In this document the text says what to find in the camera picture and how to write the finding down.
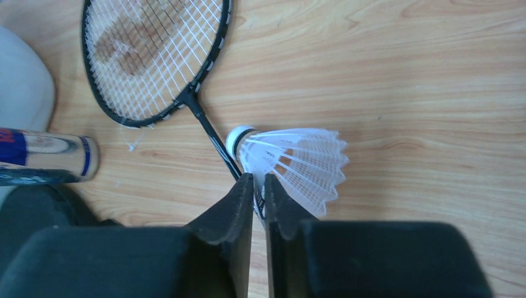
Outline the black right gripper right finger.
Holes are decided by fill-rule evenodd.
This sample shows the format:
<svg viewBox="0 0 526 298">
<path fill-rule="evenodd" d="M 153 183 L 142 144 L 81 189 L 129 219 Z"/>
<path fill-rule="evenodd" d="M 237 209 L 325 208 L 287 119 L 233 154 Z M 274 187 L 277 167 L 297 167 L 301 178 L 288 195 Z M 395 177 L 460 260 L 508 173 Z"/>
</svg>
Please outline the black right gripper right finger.
<svg viewBox="0 0 526 298">
<path fill-rule="evenodd" d="M 425 221 L 319 220 L 264 183 L 271 297 L 492 297 L 465 236 Z"/>
</svg>

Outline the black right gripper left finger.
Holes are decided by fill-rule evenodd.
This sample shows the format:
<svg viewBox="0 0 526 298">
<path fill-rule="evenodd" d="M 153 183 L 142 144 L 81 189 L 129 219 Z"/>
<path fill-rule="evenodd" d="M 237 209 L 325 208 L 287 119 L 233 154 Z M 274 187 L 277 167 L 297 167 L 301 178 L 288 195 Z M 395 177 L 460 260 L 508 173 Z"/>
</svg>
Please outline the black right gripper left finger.
<svg viewBox="0 0 526 298">
<path fill-rule="evenodd" d="M 253 177 L 181 227 L 48 227 L 1 274 L 2 297 L 246 297 Z"/>
</svg>

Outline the white shuttlecock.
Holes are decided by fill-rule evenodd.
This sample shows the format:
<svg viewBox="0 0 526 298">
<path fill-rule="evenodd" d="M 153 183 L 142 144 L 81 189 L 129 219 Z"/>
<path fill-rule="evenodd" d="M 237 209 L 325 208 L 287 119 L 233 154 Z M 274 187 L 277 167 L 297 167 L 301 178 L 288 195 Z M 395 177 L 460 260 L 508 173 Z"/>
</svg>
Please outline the white shuttlecock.
<svg viewBox="0 0 526 298">
<path fill-rule="evenodd" d="M 240 125 L 226 138 L 226 151 L 254 178 L 254 211 L 265 220 L 264 182 L 278 178 L 287 194 L 316 217 L 327 214 L 326 204 L 338 198 L 336 187 L 346 180 L 343 167 L 347 142 L 339 132 L 295 128 L 263 132 Z"/>
</svg>

